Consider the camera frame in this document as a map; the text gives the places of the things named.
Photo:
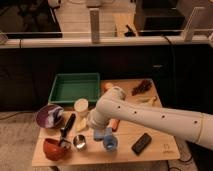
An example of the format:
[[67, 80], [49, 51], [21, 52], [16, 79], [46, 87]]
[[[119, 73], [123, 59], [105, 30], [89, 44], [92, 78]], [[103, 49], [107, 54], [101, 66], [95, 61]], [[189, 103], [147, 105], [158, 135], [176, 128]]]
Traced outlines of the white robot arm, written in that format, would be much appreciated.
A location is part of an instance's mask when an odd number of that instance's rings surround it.
[[124, 120], [213, 150], [213, 115], [133, 104], [125, 101], [125, 96], [118, 86], [107, 90], [89, 112], [87, 125], [103, 130], [111, 119]]

